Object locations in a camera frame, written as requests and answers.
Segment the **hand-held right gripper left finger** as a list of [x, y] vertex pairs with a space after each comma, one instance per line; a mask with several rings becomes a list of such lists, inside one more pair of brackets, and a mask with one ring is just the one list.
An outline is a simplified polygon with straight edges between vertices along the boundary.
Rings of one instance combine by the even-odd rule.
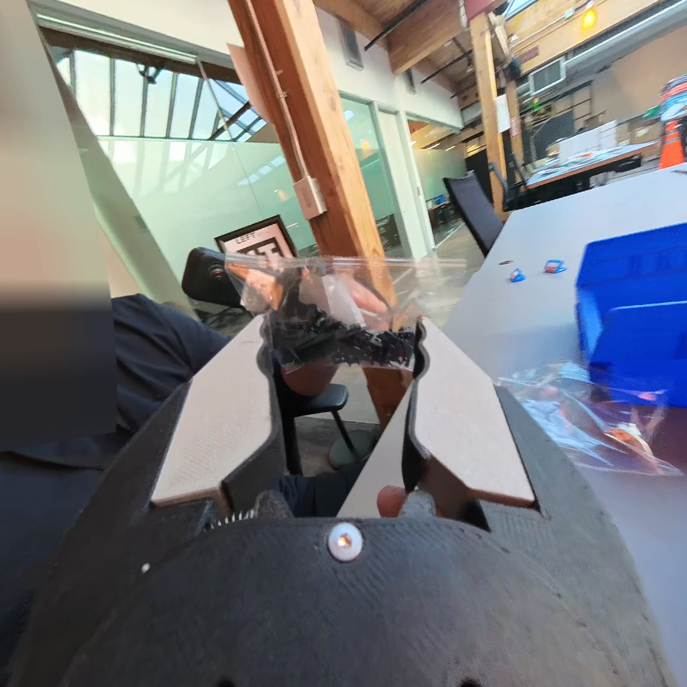
[[189, 383], [152, 505], [211, 501], [247, 515], [285, 470], [285, 447], [264, 316], [256, 316]]

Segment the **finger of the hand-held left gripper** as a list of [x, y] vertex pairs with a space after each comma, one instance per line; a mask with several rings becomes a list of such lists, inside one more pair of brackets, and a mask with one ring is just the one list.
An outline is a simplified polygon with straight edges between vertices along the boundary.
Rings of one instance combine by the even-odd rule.
[[344, 282], [324, 282], [324, 293], [327, 312], [334, 320], [347, 326], [360, 325], [360, 308]]

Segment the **clear bag of black lego pieces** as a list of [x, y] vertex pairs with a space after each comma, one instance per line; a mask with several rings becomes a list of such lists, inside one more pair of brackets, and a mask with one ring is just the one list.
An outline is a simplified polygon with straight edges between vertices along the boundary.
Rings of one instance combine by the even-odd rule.
[[[384, 257], [396, 291], [391, 305], [372, 285], [368, 272], [376, 262], [362, 257], [260, 257], [225, 254], [225, 270], [241, 294], [241, 304], [264, 316], [267, 342], [284, 370], [313, 363], [413, 370], [416, 325], [420, 317], [446, 315], [467, 283], [462, 258]], [[347, 326], [327, 312], [324, 282], [353, 277], [373, 288], [389, 306], [387, 320]]]

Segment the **person's left forearm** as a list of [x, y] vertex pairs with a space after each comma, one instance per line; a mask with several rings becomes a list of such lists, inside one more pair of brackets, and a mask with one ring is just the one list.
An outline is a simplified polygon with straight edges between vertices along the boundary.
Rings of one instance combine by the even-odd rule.
[[117, 363], [115, 436], [127, 441], [232, 336], [142, 294], [111, 300]]

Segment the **person's left hand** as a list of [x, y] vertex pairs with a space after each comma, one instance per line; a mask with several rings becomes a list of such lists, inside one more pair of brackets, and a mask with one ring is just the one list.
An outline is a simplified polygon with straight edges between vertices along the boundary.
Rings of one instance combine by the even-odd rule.
[[346, 283], [348, 294], [366, 321], [388, 319], [389, 306], [373, 288], [353, 277], [347, 277]]

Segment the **person's right hand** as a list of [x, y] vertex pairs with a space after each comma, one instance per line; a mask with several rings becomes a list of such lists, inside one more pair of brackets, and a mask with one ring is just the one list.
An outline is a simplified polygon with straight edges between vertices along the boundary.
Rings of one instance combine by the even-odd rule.
[[382, 487], [376, 498], [376, 507], [382, 518], [395, 518], [400, 515], [408, 492], [399, 486], [387, 485]]

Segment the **white electrical box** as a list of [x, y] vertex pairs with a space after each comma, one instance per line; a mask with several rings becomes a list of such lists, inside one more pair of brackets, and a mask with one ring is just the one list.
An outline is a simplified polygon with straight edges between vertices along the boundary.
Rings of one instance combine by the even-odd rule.
[[303, 176], [294, 182], [293, 189], [304, 218], [310, 221], [328, 211], [320, 185], [316, 178]]

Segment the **empty clear plastic bags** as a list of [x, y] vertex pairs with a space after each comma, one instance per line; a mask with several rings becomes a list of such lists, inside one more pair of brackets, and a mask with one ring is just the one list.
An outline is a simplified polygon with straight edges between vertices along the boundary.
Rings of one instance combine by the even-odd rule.
[[503, 374], [511, 395], [577, 466], [651, 477], [683, 474], [677, 460], [652, 447], [668, 416], [668, 383], [661, 378], [593, 379], [570, 360]]

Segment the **black office chair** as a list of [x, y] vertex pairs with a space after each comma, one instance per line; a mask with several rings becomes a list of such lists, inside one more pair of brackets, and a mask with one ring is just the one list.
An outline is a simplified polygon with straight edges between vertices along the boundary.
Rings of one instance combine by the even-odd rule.
[[461, 178], [444, 177], [443, 183], [451, 203], [486, 257], [502, 232], [503, 220], [497, 215], [474, 172], [470, 171]]

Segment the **person's dark clothing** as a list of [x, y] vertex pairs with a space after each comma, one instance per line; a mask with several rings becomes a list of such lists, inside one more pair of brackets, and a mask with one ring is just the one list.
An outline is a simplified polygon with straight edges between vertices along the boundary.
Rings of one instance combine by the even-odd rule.
[[1, 669], [10, 662], [31, 612], [34, 592], [64, 533], [126, 441], [123, 429], [77, 448], [39, 442], [27, 427], [1, 423]]

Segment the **wooden pillar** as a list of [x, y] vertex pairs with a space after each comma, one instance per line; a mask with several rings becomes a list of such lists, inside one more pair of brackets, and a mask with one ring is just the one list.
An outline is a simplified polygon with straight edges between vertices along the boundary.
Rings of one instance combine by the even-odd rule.
[[364, 178], [312, 1], [228, 1], [255, 89], [293, 183], [316, 178], [328, 211], [308, 221], [324, 256], [369, 258], [368, 278], [396, 305]]

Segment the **blue plastic bin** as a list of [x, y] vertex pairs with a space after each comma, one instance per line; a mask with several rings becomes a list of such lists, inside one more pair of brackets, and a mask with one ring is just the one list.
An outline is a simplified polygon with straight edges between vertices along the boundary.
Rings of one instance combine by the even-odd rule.
[[589, 243], [576, 280], [589, 378], [612, 398], [686, 406], [686, 224]]

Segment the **long wooden work table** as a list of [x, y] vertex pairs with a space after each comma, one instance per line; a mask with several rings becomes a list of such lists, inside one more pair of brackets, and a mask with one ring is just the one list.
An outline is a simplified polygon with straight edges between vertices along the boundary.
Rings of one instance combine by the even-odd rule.
[[614, 171], [626, 160], [641, 161], [647, 152], [659, 150], [659, 140], [651, 140], [633, 145], [617, 146], [608, 150], [584, 152], [566, 161], [542, 166], [525, 182], [529, 189], [542, 187], [564, 179], [578, 176], [596, 176], [607, 171]]

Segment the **slim wooden post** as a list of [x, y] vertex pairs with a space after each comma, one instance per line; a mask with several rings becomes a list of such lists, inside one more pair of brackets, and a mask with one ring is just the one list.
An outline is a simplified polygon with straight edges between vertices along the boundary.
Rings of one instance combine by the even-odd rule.
[[492, 25], [488, 13], [483, 10], [469, 22], [473, 47], [473, 62], [476, 70], [477, 92], [482, 114], [485, 150], [491, 183], [493, 207], [497, 216], [507, 220], [510, 211], [503, 209], [504, 191], [500, 179], [506, 180], [506, 156], [503, 147], [503, 133], [499, 129], [497, 107], [497, 76], [493, 53]]

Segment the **white wall air vent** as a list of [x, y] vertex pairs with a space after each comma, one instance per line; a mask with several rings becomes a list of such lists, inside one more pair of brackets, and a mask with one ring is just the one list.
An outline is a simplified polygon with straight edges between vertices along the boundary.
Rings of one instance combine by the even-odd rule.
[[566, 59], [561, 56], [528, 74], [529, 93], [532, 97], [547, 91], [566, 78]]

